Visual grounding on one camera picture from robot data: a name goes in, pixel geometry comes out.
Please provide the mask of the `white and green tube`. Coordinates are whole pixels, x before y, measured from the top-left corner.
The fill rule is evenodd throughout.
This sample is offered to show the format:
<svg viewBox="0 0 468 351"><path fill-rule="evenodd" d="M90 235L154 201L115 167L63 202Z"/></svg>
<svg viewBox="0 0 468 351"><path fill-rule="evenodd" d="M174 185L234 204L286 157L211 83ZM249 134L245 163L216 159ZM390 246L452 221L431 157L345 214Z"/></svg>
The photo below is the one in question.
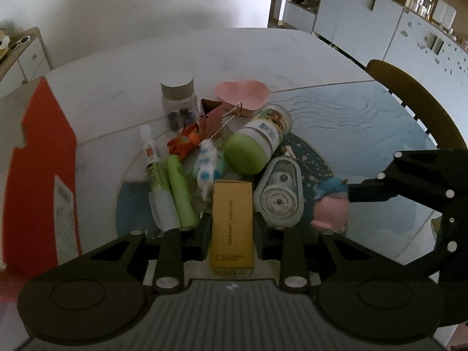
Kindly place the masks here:
<svg viewBox="0 0 468 351"><path fill-rule="evenodd" d="M159 230L167 232L180 227L169 181L156 150L152 132L147 124L139 127L140 140L146 159L146 170L150 186L149 201L153 217Z"/></svg>

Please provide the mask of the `grey correction tape dispenser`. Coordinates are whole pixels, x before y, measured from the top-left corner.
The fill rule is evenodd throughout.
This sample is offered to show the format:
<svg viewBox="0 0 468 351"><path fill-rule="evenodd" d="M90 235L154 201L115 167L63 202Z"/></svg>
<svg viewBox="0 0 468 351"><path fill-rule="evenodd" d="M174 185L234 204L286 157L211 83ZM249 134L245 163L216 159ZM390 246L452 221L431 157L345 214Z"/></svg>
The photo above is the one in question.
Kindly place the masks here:
<svg viewBox="0 0 468 351"><path fill-rule="evenodd" d="M255 212L262 214L269 227L296 226L304 213L302 172L287 156L272 159L253 193Z"/></svg>

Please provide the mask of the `yellow rectangular box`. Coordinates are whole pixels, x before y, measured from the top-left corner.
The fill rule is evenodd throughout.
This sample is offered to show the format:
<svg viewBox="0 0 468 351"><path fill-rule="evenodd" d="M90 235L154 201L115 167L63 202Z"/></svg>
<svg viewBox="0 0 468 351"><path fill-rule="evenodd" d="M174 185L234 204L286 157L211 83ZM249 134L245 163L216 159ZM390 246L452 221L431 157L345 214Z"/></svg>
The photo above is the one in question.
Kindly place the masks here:
<svg viewBox="0 0 468 351"><path fill-rule="evenodd" d="M248 276L255 267L250 182L215 182L209 265L221 276Z"/></svg>

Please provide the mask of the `pink and blue plush toy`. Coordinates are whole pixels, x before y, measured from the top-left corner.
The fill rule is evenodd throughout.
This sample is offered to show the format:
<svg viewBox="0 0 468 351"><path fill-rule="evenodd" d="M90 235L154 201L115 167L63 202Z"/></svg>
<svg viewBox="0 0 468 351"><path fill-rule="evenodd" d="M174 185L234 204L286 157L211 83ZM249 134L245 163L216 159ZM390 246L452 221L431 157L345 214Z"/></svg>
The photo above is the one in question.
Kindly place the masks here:
<svg viewBox="0 0 468 351"><path fill-rule="evenodd" d="M347 181L332 177L321 182L314 187L314 200L311 227L343 234L351 208Z"/></svg>

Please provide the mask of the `white blue candy wrapper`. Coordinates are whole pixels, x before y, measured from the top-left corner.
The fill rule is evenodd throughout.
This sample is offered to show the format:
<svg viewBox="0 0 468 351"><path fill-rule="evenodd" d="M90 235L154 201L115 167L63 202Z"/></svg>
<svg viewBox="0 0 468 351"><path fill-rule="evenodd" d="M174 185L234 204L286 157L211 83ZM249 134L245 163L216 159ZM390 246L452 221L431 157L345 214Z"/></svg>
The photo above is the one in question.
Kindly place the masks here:
<svg viewBox="0 0 468 351"><path fill-rule="evenodd" d="M201 190L202 199L209 199L210 191L214 186L214 174L217 163L217 149L210 139L203 140L197 157L197 186Z"/></svg>

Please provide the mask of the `jar with green lid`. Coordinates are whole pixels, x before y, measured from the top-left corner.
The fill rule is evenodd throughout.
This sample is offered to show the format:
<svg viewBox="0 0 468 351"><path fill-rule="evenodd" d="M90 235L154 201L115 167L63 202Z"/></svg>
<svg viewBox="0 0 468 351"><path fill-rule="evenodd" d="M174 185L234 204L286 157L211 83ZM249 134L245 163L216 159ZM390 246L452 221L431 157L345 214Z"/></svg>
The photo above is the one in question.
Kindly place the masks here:
<svg viewBox="0 0 468 351"><path fill-rule="evenodd" d="M281 105L266 105L224 144L224 157L235 173L258 174L293 127Z"/></svg>

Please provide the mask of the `orange toy figure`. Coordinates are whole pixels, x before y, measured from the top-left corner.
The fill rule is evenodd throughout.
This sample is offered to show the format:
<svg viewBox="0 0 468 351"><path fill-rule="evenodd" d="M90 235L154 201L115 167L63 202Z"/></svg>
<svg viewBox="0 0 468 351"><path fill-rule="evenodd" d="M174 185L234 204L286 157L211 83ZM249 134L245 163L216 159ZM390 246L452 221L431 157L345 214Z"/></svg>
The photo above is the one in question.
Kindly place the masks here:
<svg viewBox="0 0 468 351"><path fill-rule="evenodd" d="M199 126L197 123L193 123L184 127L179 136L169 140L167 147L169 154L178 156L179 162L183 163L201 142Z"/></svg>

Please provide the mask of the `glass jar with grey lid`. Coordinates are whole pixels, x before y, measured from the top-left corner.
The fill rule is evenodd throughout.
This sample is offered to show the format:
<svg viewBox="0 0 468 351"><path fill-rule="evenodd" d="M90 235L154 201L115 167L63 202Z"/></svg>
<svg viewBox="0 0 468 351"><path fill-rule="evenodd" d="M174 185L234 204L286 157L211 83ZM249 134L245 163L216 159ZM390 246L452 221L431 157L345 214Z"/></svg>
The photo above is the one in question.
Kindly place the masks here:
<svg viewBox="0 0 468 351"><path fill-rule="evenodd" d="M198 118L197 95L190 75L171 73L161 77L161 101L169 129L177 131Z"/></svg>

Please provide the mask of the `pink heart-shaped dish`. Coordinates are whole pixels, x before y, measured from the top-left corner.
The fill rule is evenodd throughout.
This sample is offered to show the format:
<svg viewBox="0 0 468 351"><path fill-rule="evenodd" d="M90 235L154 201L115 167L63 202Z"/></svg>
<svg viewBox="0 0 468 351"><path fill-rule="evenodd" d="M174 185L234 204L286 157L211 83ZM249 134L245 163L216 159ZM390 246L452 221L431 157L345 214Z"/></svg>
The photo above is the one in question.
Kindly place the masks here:
<svg viewBox="0 0 468 351"><path fill-rule="evenodd" d="M252 117L270 97L267 85L255 80L222 82L215 87L217 99L226 111L237 108L241 116Z"/></svg>

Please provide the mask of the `dark wooden chair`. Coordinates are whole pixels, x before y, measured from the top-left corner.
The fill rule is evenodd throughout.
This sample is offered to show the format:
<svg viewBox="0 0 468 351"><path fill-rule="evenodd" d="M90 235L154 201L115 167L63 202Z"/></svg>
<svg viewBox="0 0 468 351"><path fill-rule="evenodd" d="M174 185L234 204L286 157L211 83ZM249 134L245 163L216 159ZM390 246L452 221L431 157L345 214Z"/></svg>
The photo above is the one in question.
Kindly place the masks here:
<svg viewBox="0 0 468 351"><path fill-rule="evenodd" d="M398 97L404 108L408 107L415 114L414 119L424 124L425 132L434 138L439 149L467 149L462 134L447 111L415 78L379 59L368 62L366 73Z"/></svg>

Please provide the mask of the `red cardboard storage box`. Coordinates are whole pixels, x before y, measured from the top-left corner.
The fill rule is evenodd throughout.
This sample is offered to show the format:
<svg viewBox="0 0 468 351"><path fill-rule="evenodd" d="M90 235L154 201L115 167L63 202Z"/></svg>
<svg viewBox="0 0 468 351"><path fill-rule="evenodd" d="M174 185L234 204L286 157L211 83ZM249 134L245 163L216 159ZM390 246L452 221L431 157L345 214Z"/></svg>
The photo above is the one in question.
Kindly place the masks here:
<svg viewBox="0 0 468 351"><path fill-rule="evenodd" d="M46 78L1 99L1 260L30 279L81 255L77 140Z"/></svg>

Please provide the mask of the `small white drawer cabinet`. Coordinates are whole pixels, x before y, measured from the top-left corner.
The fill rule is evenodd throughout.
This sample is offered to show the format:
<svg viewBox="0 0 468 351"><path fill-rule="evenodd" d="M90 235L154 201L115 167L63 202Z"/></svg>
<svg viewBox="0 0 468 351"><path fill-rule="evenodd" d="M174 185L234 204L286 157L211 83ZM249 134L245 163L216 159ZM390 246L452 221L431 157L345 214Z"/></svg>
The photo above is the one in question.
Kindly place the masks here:
<svg viewBox="0 0 468 351"><path fill-rule="evenodd" d="M31 40L11 52L10 45L25 36L31 36ZM1 31L1 97L45 76L51 70L40 29L32 27L15 37Z"/></svg>

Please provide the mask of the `white sunglasses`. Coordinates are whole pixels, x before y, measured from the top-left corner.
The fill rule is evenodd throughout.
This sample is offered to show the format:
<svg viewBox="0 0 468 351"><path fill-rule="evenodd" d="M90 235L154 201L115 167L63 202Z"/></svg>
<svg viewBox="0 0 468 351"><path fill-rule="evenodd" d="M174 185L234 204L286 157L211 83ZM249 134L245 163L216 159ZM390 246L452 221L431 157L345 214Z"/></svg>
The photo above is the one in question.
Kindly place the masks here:
<svg viewBox="0 0 468 351"><path fill-rule="evenodd" d="M27 44L30 40L31 40L31 36L22 37L21 40L18 40L12 43L12 45L10 45L10 51L11 52L15 51L17 48L21 47L22 45Z"/></svg>

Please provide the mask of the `white wall cabinet unit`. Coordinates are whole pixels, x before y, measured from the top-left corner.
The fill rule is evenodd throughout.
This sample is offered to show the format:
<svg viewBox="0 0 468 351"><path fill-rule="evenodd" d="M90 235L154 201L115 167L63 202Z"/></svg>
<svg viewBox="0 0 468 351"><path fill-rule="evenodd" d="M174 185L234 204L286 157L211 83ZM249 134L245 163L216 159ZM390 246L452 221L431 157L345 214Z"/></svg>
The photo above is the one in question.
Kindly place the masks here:
<svg viewBox="0 0 468 351"><path fill-rule="evenodd" d="M467 132L467 50L404 0L273 0L273 18L362 66L377 59L420 82Z"/></svg>

